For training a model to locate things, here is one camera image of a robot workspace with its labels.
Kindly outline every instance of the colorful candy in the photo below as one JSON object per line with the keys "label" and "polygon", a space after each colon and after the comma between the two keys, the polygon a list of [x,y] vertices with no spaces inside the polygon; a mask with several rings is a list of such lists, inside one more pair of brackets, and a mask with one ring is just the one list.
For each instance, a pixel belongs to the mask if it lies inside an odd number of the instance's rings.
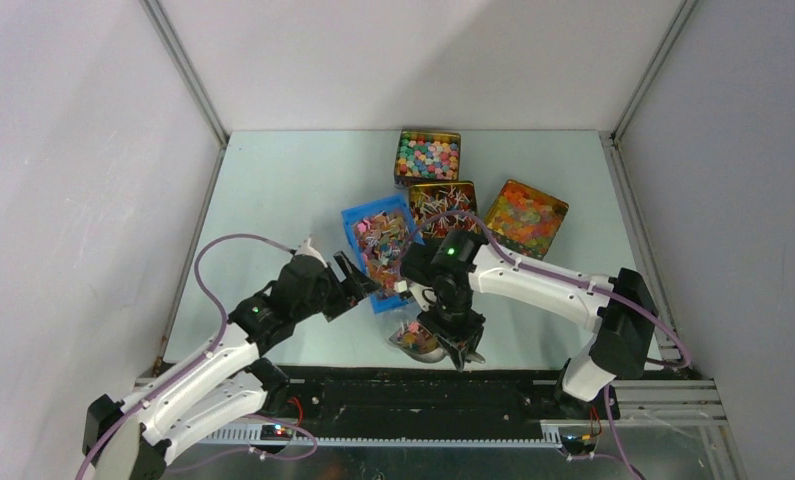
{"label": "colorful candy", "polygon": [[408,186],[431,180],[458,180],[460,143],[461,137],[455,133],[404,131],[394,166],[395,182]]}
{"label": "colorful candy", "polygon": [[[473,182],[425,183],[409,187],[409,209],[412,218],[420,225],[433,215],[463,210],[476,215],[477,203]],[[444,238],[450,230],[478,232],[473,220],[464,217],[442,217],[427,225],[421,234],[424,238]]]}
{"label": "colorful candy", "polygon": [[541,260],[568,213],[568,204],[544,192],[509,180],[485,223],[504,247]]}
{"label": "colorful candy", "polygon": [[368,276],[382,289],[376,293],[380,300],[397,295],[394,284],[400,280],[400,251],[409,237],[403,212],[394,210],[363,218],[353,225],[356,244]]}

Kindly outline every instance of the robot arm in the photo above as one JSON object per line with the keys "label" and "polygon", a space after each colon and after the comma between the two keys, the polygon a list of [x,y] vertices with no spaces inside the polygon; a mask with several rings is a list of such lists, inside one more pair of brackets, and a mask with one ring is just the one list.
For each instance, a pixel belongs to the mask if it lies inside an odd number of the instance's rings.
{"label": "robot arm", "polygon": [[[485,318],[471,308],[473,292],[480,292],[535,305],[597,334],[569,361],[557,384],[557,400],[571,416],[587,412],[589,402],[616,377],[641,376],[653,324],[593,291],[595,287],[613,291],[655,314],[640,275],[627,269],[621,269],[616,278],[584,275],[500,247],[513,265],[487,242],[481,235],[453,231],[440,245],[413,243],[401,265],[403,277],[415,282],[411,292],[423,310],[418,321],[436,337],[458,370],[466,362],[482,358],[476,348]],[[528,271],[527,266],[549,275]],[[577,279],[588,288],[562,279]]]}
{"label": "robot arm", "polygon": [[[342,252],[334,259],[343,281],[307,240],[277,280],[229,314],[221,338],[210,338],[120,402],[108,395],[97,399],[88,408],[84,453],[88,455],[111,425],[140,404],[133,418],[141,435],[129,478],[159,478],[177,456],[211,432],[248,413],[270,414],[284,405],[282,395],[289,380],[262,355],[290,337],[306,318],[323,313],[332,321],[378,289]],[[217,346],[212,351],[213,341]],[[164,391],[151,395],[169,382]]]}

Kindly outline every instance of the colorful beads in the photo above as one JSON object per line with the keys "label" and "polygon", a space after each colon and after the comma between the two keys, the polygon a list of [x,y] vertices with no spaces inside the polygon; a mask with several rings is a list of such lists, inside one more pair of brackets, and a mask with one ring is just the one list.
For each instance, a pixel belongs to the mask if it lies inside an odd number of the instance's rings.
{"label": "colorful beads", "polygon": [[541,260],[567,213],[567,203],[509,180],[491,206],[485,223],[503,246]]}
{"label": "colorful beads", "polygon": [[395,174],[430,180],[457,180],[459,144],[453,134],[406,131],[400,137]]}

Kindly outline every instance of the aluminum frame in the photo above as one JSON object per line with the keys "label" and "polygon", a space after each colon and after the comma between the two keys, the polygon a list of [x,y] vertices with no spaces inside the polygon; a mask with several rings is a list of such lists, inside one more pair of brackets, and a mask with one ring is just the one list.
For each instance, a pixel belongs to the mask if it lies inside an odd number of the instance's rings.
{"label": "aluminum frame", "polygon": [[170,55],[176,70],[182,76],[185,87],[188,88],[191,98],[197,104],[200,114],[209,125],[218,145],[220,145],[221,149],[226,148],[227,143],[229,143],[229,132],[223,127],[220,116],[218,116],[217,110],[215,110],[209,99],[206,87],[203,86],[194,64],[188,58],[185,47],[182,45],[179,35],[176,34],[176,29],[173,28],[170,18],[167,16],[167,11],[160,0],[141,0],[141,5],[147,12],[147,17],[156,29],[161,43]]}

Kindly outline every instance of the purple cable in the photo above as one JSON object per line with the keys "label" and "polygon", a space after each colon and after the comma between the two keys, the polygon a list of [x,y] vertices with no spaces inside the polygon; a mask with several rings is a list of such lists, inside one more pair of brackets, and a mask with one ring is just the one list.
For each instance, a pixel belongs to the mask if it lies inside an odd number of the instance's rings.
{"label": "purple cable", "polygon": [[[274,242],[273,240],[262,237],[260,235],[253,235],[250,233],[234,233],[232,235],[224,235],[220,238],[212,240],[205,247],[203,247],[202,250],[200,250],[200,253],[197,254],[197,258],[194,260],[194,277],[197,280],[197,285],[199,285],[200,290],[202,290],[203,293],[205,293],[206,296],[209,297],[209,300],[211,300],[212,303],[214,303],[214,305],[217,307],[218,311],[220,311],[220,320],[221,320],[220,330],[218,330],[214,340],[212,340],[212,342],[209,344],[208,351],[210,352],[215,351],[218,344],[220,344],[220,340],[223,337],[223,334],[226,333],[227,314],[226,314],[226,309],[223,308],[223,304],[220,303],[220,300],[208,289],[208,287],[206,287],[205,282],[203,282],[203,277],[202,275],[200,275],[200,262],[202,261],[203,256],[206,254],[206,252],[208,252],[212,247],[226,240],[232,240],[233,238],[249,238],[252,240],[259,240],[264,243],[267,243],[270,246],[276,247],[280,250],[284,250],[288,253],[293,252],[293,250],[290,247],[286,247],[281,243],[277,243]],[[197,365],[199,365],[205,358],[206,357],[204,355],[200,355],[194,360],[192,360],[188,365],[185,366],[185,368],[177,372],[175,375],[172,375],[166,381],[162,382],[151,392],[147,393],[147,395],[144,397],[144,400],[150,402],[154,398],[161,395],[161,393],[167,390],[168,388],[170,388],[171,385],[176,383],[188,372],[196,368]],[[114,424],[111,427],[109,427],[109,429],[106,430],[105,433],[102,434],[102,436],[100,436],[99,440],[97,440],[97,443],[95,443],[94,446],[91,447],[91,449],[88,451],[88,454],[85,455],[85,458],[82,460],[82,464],[79,466],[79,471],[76,472],[75,480],[82,480],[84,478],[85,472],[88,470],[88,467],[91,465],[91,460],[93,460],[93,458],[97,456],[97,453],[99,453],[100,450],[102,450],[103,446],[111,439],[112,436],[114,436],[117,430],[121,426],[123,426],[124,423],[126,423],[129,417],[131,417],[136,412],[138,412],[138,410],[141,409],[141,405],[142,402],[137,402],[131,408],[123,412],[123,416],[120,417],[120,419],[118,419],[116,422],[114,422]]]}
{"label": "purple cable", "polygon": [[[512,257],[510,257],[509,255],[507,255],[506,252],[503,251],[503,249],[500,247],[500,244],[497,243],[497,239],[494,238],[494,235],[492,234],[492,232],[488,228],[488,226],[485,224],[485,222],[483,222],[479,217],[477,217],[476,215],[474,215],[474,214],[472,214],[470,212],[453,210],[453,211],[442,212],[442,213],[439,213],[437,215],[433,215],[433,216],[427,218],[426,220],[424,220],[423,223],[421,223],[420,225],[415,227],[415,230],[412,231],[412,234],[409,235],[408,238],[409,239],[415,238],[415,235],[419,231],[421,231],[421,229],[425,228],[427,225],[429,225],[430,223],[438,220],[439,218],[450,217],[450,216],[467,217],[467,218],[470,218],[471,220],[473,220],[482,229],[482,231],[485,234],[486,238],[488,238],[488,244],[491,246],[491,248],[495,252],[497,252],[497,255],[499,255],[500,258],[503,261],[505,261],[506,263],[508,263],[509,265],[515,265],[515,260]],[[400,257],[398,258],[398,260],[403,258],[403,255],[406,253],[407,250],[408,250],[408,248],[403,248],[403,251],[400,252]],[[588,280],[579,280],[579,279],[576,279],[576,278],[570,278],[570,277],[568,277],[566,275],[562,275],[560,273],[552,272],[550,270],[546,270],[546,269],[543,269],[541,267],[536,267],[536,266],[533,266],[533,265],[528,265],[528,264],[522,263],[522,264],[520,264],[518,266],[518,268],[521,268],[521,269],[526,270],[528,272],[537,273],[539,275],[543,275],[545,277],[552,278],[554,280],[559,280],[561,282],[565,282],[565,283],[567,283],[569,285],[573,285],[575,287],[582,288],[583,290],[588,289],[588,287],[589,287]],[[626,298],[626,297],[624,297],[622,295],[619,295],[619,294],[617,294],[617,293],[615,293],[615,292],[613,292],[611,290],[607,290],[607,289],[602,288],[602,287],[594,287],[593,291],[598,293],[598,294],[600,294],[600,295],[604,295],[604,296],[606,296],[606,297],[608,297],[608,298],[610,298],[612,300],[620,302],[620,303],[626,305],[629,308],[632,308],[633,310],[636,311],[636,313],[638,313],[639,315],[641,315],[644,318],[646,318],[647,320],[649,320],[651,323],[653,323],[653,325],[656,326],[656,328],[658,328],[659,330],[662,330],[662,332],[664,332],[665,335],[667,335],[668,338],[670,338],[671,341],[674,342],[674,344],[677,346],[677,350],[680,351],[680,355],[682,356],[682,358],[681,358],[681,360],[679,362],[668,362],[668,361],[664,361],[664,360],[648,358],[647,361],[649,363],[653,363],[653,364],[656,364],[656,365],[662,365],[662,366],[665,366],[665,367],[671,367],[671,368],[685,368],[685,367],[688,367],[689,365],[691,365],[691,355],[689,354],[689,351],[686,348],[686,346],[683,344],[683,342],[680,341],[680,337],[678,337],[677,334],[674,333],[674,331],[670,327],[665,325],[665,323],[663,323],[661,320],[656,318],[655,315],[653,315],[652,313],[648,312],[647,309],[645,309],[641,305],[639,305],[639,304],[633,302],[632,300],[630,300],[630,299],[628,299],[628,298]]]}
{"label": "purple cable", "polygon": [[243,418],[253,418],[253,419],[256,419],[256,420],[261,420],[263,422],[275,423],[277,425],[282,425],[283,427],[290,428],[290,429],[294,430],[297,433],[303,434],[304,437],[306,437],[309,440],[311,440],[312,441],[312,448],[310,448],[306,453],[301,453],[300,455],[284,456],[284,455],[276,455],[274,453],[268,453],[268,452],[259,450],[259,449],[255,448],[255,447],[235,447],[235,448],[230,448],[230,449],[224,450],[222,452],[218,452],[218,453],[216,453],[216,454],[214,454],[214,455],[212,455],[212,456],[210,456],[208,458],[204,458],[203,460],[200,460],[199,462],[197,462],[195,464],[188,465],[187,467],[168,468],[167,469],[167,473],[172,473],[172,474],[175,475],[175,474],[179,474],[179,473],[190,472],[191,470],[196,470],[196,469],[198,469],[200,467],[206,466],[209,463],[212,463],[215,460],[223,458],[223,457],[225,457],[227,455],[232,455],[234,453],[248,453],[248,452],[251,451],[250,450],[251,448],[253,448],[253,452],[252,453],[258,452],[260,456],[264,455],[266,458],[272,458],[274,460],[282,460],[282,461],[286,461],[286,462],[292,462],[292,461],[295,461],[295,460],[302,460],[302,459],[304,459],[306,457],[310,457],[310,456],[314,455],[314,453],[317,451],[317,448],[318,448],[317,438],[314,435],[312,435],[312,433],[309,432],[308,430],[306,430],[305,428],[302,428],[302,427],[299,427],[297,425],[293,425],[293,424],[290,424],[290,423],[280,422],[279,420],[275,420],[273,418],[268,418],[268,417],[263,417],[261,415],[256,415],[256,414],[244,415]]}
{"label": "purple cable", "polygon": [[609,403],[608,385],[603,387],[603,405],[606,407],[606,417],[607,420],[609,420],[609,429],[612,430],[612,436],[615,438],[615,446],[618,447],[618,455],[621,457],[621,462],[626,465],[627,470],[630,471],[630,475],[632,475],[633,478],[638,477],[640,480],[644,480],[641,472],[639,472],[630,463],[630,460],[627,458],[627,452],[624,451],[624,445],[621,444],[621,437],[618,436],[618,429],[615,428],[615,419],[612,418],[612,406]]}
{"label": "purple cable", "polygon": [[[616,457],[614,455],[607,455],[605,453],[595,453],[594,456],[591,456],[591,455],[570,455],[564,449],[564,447],[561,450],[556,450],[556,452],[559,455],[562,455],[565,458],[570,458],[572,461],[595,460],[595,459],[605,458],[607,460],[612,460],[613,462],[618,462],[618,463],[621,463],[621,464],[624,463],[624,461],[621,460],[620,458],[618,458],[618,457]],[[644,475],[637,468],[635,468],[633,465],[630,465],[630,468],[633,469],[633,471],[635,472],[635,475],[638,475],[638,478],[640,480],[647,480],[646,478],[644,478]]]}

